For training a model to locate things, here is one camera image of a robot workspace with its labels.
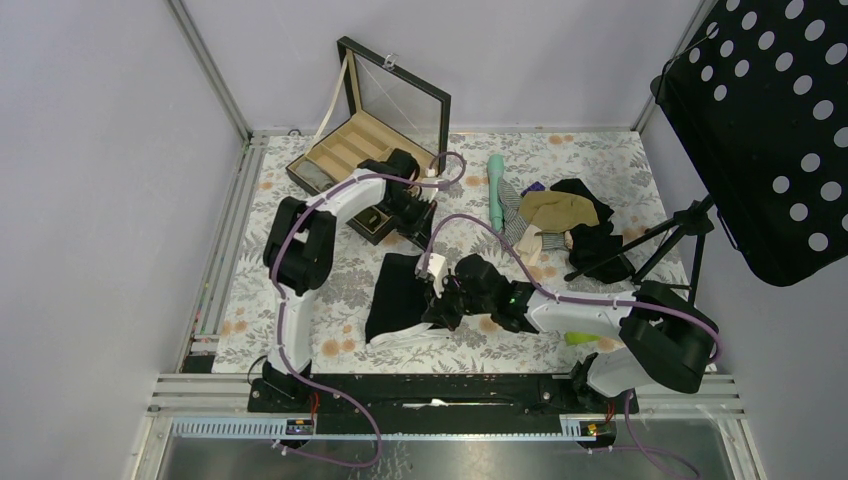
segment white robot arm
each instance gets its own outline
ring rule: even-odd
[[[395,169],[389,173],[410,177],[408,167],[387,163]],[[372,174],[372,169],[387,168],[386,164],[366,167],[355,170],[351,178]],[[428,191],[412,195],[402,185],[381,178],[357,181],[325,199],[295,235],[282,260],[278,280],[287,298],[282,346],[296,371],[303,372],[311,361],[309,328],[317,290],[332,267],[335,226],[350,221],[368,207],[381,205],[399,217],[398,230],[423,249],[429,242],[435,208],[431,200],[436,188],[434,185],[432,190],[425,190]],[[299,214],[319,198],[323,196],[306,201],[287,198],[281,202],[265,249],[266,266],[273,263],[282,239]],[[582,332],[621,339],[627,348],[610,354],[593,354],[572,371],[575,385],[592,395],[615,397],[630,388],[655,382],[681,392],[697,392],[713,348],[709,335],[683,320],[661,318],[654,312],[618,304],[638,299],[665,305],[684,310],[715,327],[660,284],[645,282],[638,292],[569,294],[586,304],[557,302],[530,283],[507,281],[478,255],[463,258],[447,275],[444,258],[431,254],[428,271],[419,272],[419,276],[434,287],[428,298],[429,308],[422,318],[424,322],[453,329],[464,315],[488,313],[506,330],[516,333]],[[279,352],[276,347],[271,350],[269,363],[285,373],[288,370]]]

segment floral tablecloth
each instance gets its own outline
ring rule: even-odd
[[[243,373],[273,340],[275,291],[262,265],[265,240],[277,205],[286,196],[306,198],[306,193],[287,176],[285,166],[306,149],[304,137],[273,137],[265,154],[262,172],[240,246],[240,257],[225,310],[213,372]],[[632,132],[574,134],[452,134],[449,149],[462,153],[468,170],[460,184],[437,197],[435,222],[462,212],[488,219],[489,155],[505,157],[505,178],[518,191],[534,181],[550,186],[563,178],[581,178],[601,201],[615,210],[616,231],[632,240],[651,225],[666,219],[645,151]],[[458,172],[448,161],[446,178]],[[659,239],[629,254],[640,265],[653,253]],[[510,279],[522,273],[497,242],[478,226],[461,220],[445,226],[437,238],[436,253],[453,265],[471,253],[480,253]],[[487,316],[466,317],[449,339],[418,347],[370,352],[365,348],[365,319],[383,256],[388,252],[420,253],[395,233],[380,245],[369,244],[350,227],[338,228],[333,271],[315,303],[312,320],[312,371],[321,373],[480,373],[567,372],[592,351],[618,347],[611,339],[566,346],[556,334],[513,334]],[[590,278],[566,283],[572,270],[565,251],[544,252],[531,267],[536,279],[560,292],[617,292],[630,288],[621,282],[604,285]],[[687,283],[676,251],[649,275],[676,284]]]

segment white wall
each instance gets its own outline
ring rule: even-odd
[[[119,478],[239,141],[164,1],[0,4],[0,478]]]
[[[314,129],[344,35],[450,93],[457,128],[629,127],[699,2],[186,3],[248,123]]]
[[[642,140],[667,212],[706,193],[661,111]],[[716,227],[707,237],[697,304],[721,329],[724,367],[739,385],[769,479],[843,478],[848,261],[797,285],[772,287]],[[694,242],[680,250],[690,261]]]

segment tripod leg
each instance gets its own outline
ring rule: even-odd
[[[650,239],[652,239],[652,238],[654,238],[654,237],[656,237],[656,236],[658,236],[662,233],[665,233],[666,231],[668,231],[671,227],[673,227],[675,225],[676,225],[676,223],[674,222],[673,219],[668,219],[668,220],[660,223],[656,227],[648,230],[648,233],[646,233],[645,235],[637,238],[636,240],[628,243],[627,245],[622,246],[621,248],[616,250],[615,253],[608,256],[607,258],[600,260],[598,262],[595,262],[592,265],[589,265],[588,267],[584,267],[584,268],[581,268],[577,271],[569,273],[568,275],[565,276],[565,281],[570,282],[570,281],[574,280],[575,278],[577,278],[581,275],[585,275],[586,272],[591,272],[592,270],[600,267],[601,265],[604,265],[605,263],[609,262],[613,258],[621,255],[622,253],[629,252],[632,248],[638,247],[639,245],[647,242],[648,240],[650,240]]]
[[[707,236],[698,235],[695,242],[695,258],[692,260],[692,278],[689,280],[689,303],[695,304],[695,292],[698,290],[698,279],[701,276],[701,260],[704,259],[704,242]]]
[[[637,285],[641,283],[645,276],[648,275],[648,272],[650,272],[652,268],[656,267],[657,264],[660,263],[660,261],[663,259],[663,257],[665,257],[668,252],[670,252],[671,249],[674,248],[675,245],[677,245],[677,242],[679,242],[680,239],[685,236],[686,232],[684,232],[682,228],[677,228],[674,233],[672,233],[671,236],[666,239],[666,241],[660,244],[659,248],[657,248],[657,251],[654,252],[653,255],[651,255],[651,258],[649,258],[644,265],[642,265],[642,268],[640,268],[639,271],[636,272],[635,275],[633,275],[632,282]]]

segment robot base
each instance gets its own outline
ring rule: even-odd
[[[559,434],[561,414],[603,417],[607,412],[606,399],[587,402],[582,389],[575,391],[565,375],[305,375],[356,398],[385,434]],[[308,413],[312,391],[266,363],[262,378],[253,381],[247,409],[257,413]],[[345,399],[318,393],[316,433],[373,433],[365,417]],[[616,412],[624,411],[625,395],[611,399]],[[630,410],[639,411],[635,397]]]

